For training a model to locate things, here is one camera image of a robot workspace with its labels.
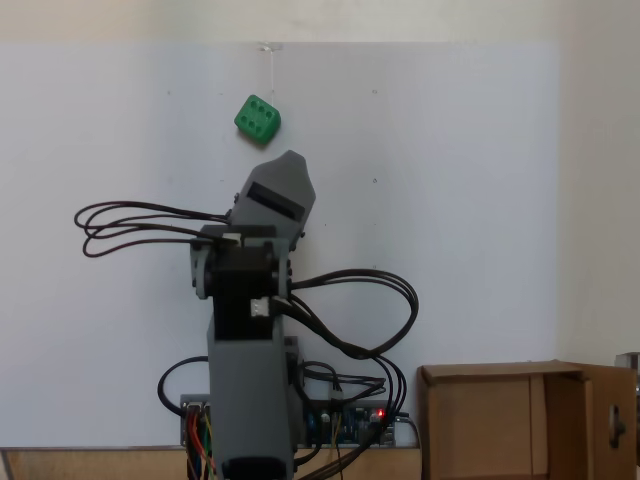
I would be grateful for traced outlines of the broad ribbed grey gripper finger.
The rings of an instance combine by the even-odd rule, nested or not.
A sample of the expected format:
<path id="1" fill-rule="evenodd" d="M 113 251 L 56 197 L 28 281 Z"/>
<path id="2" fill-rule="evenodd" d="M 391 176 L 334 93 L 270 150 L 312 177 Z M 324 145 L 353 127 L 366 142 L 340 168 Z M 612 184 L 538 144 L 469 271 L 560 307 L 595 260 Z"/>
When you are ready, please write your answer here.
<path id="1" fill-rule="evenodd" d="M 257 165 L 250 174 L 256 182 L 278 194 L 290 195 L 305 172 L 305 158 L 288 150 L 278 158 Z"/>

